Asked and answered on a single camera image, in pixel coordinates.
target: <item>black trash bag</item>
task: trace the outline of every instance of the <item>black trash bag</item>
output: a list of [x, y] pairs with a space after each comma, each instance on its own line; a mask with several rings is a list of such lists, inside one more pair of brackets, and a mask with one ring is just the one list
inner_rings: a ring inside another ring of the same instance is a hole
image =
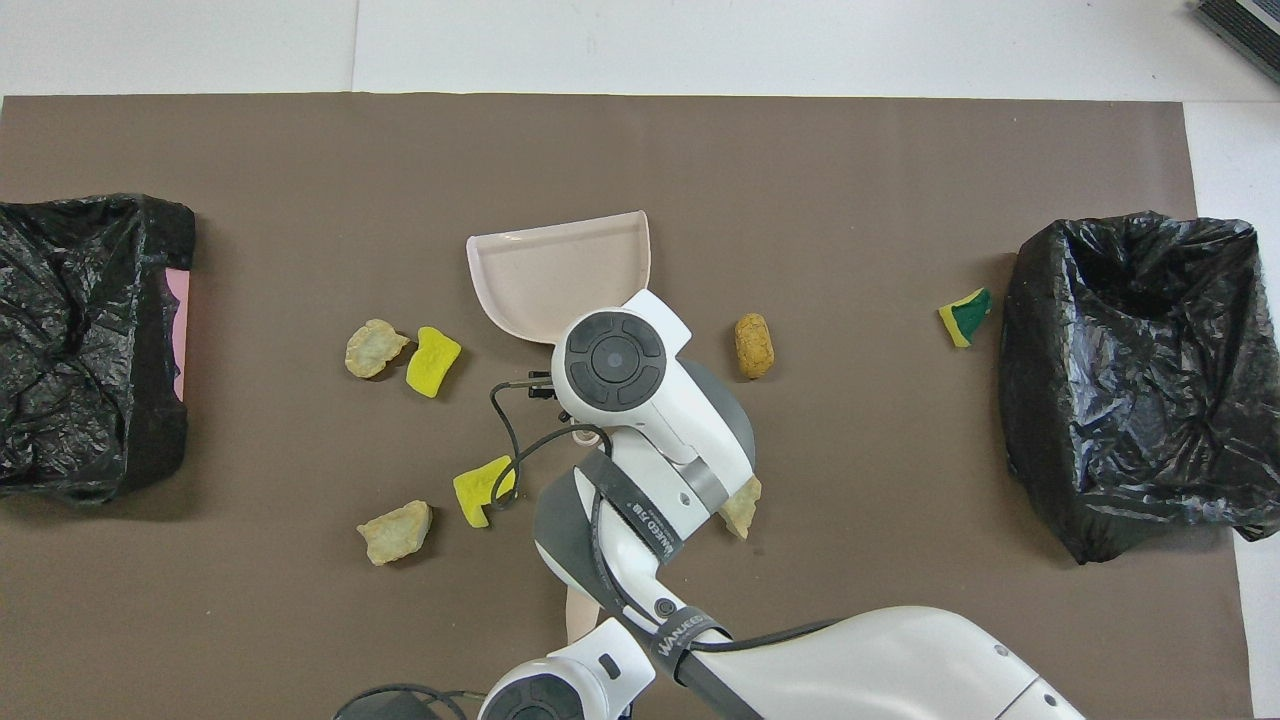
[[1018, 252], [1009, 465], [1082, 565], [1179, 527], [1280, 529], [1277, 370], [1245, 222], [1059, 220]]
[[142, 195], [0, 204], [0, 496], [101, 503], [178, 469], [165, 268], [195, 242], [189, 209]]

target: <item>cable connector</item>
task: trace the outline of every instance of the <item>cable connector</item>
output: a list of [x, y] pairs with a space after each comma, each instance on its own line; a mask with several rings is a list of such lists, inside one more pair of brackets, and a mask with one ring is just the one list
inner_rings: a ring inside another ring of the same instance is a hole
[[529, 397], [532, 400], [554, 400], [556, 388], [552, 387], [552, 374], [548, 370], [530, 370], [530, 380], [545, 379], [545, 383], [538, 383], [529, 386]]

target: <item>debris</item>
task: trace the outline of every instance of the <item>debris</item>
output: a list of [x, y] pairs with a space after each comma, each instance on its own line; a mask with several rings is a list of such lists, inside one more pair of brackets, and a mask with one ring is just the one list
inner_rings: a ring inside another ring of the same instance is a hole
[[[489, 505], [489, 501], [493, 498], [493, 484], [498, 482], [498, 474], [507, 469], [508, 465], [511, 465], [511, 456], [503, 455], [488, 465], [467, 470], [453, 478], [453, 492], [458, 496], [462, 515], [472, 528], [489, 527], [489, 518], [485, 518], [484, 506]], [[511, 492], [515, 487], [516, 473], [507, 473], [507, 477], [502, 479], [502, 487], [498, 488], [498, 496], [500, 497]]]
[[415, 500], [404, 507], [374, 518], [356, 530], [365, 537], [369, 561], [385, 565], [406, 555], [417, 552], [431, 528], [431, 506]]
[[381, 373], [406, 345], [408, 338], [397, 333], [390, 323], [374, 318], [347, 341], [347, 370], [357, 378], [371, 378]]
[[419, 328], [417, 350], [408, 361], [404, 382], [428, 397], [435, 397], [444, 374], [462, 354], [462, 346], [435, 328]]
[[946, 325], [951, 342], [956, 347], [969, 347], [973, 333], [991, 313], [991, 291], [979, 287], [963, 300], [938, 307], [942, 324]]
[[773, 341], [769, 325], [758, 313], [748, 313], [733, 327], [733, 346], [737, 348], [737, 366], [748, 379], [759, 379], [773, 366]]
[[724, 519], [724, 527], [728, 532], [739, 537], [739, 539], [746, 539], [746, 532], [751, 528], [751, 519], [755, 518], [755, 502], [760, 500], [760, 480], [751, 475], [746, 484], [739, 488], [733, 493], [733, 497], [724, 501], [721, 506], [719, 514]]

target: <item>green scouring pad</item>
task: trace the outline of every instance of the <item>green scouring pad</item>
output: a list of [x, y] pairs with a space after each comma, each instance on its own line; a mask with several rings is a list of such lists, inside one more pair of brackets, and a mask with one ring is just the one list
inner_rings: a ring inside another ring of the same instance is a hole
[[951, 342], [956, 347], [969, 347], [973, 333], [987, 319], [988, 313], [991, 313], [991, 291], [984, 287], [973, 291], [964, 300], [956, 300], [938, 307], [942, 324], [947, 327]]

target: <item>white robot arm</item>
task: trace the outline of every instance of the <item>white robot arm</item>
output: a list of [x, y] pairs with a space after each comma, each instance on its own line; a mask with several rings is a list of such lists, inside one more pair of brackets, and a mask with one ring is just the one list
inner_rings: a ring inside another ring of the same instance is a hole
[[995, 638], [959, 615], [892, 607], [733, 642], [658, 579], [754, 473], [741, 406], [677, 352], [689, 328], [649, 291], [575, 322], [552, 380], [579, 420], [618, 428], [547, 487], [535, 544], [609, 615], [489, 693], [483, 720], [614, 720], [660, 671], [731, 719], [1082, 717]]

